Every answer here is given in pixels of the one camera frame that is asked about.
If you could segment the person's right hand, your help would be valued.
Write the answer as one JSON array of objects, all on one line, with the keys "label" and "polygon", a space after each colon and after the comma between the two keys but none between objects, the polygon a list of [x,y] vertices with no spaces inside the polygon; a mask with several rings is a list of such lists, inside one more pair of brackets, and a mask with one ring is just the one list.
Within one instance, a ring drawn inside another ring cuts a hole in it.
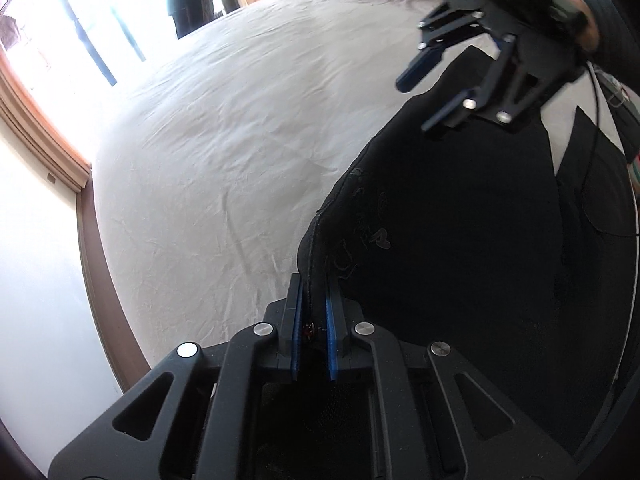
[{"label": "person's right hand", "polygon": [[582,30],[576,35],[578,44],[587,53],[596,52],[599,47],[600,34],[590,7],[587,6],[584,0],[570,0],[570,2],[574,4],[574,7],[580,11],[586,20]]}]

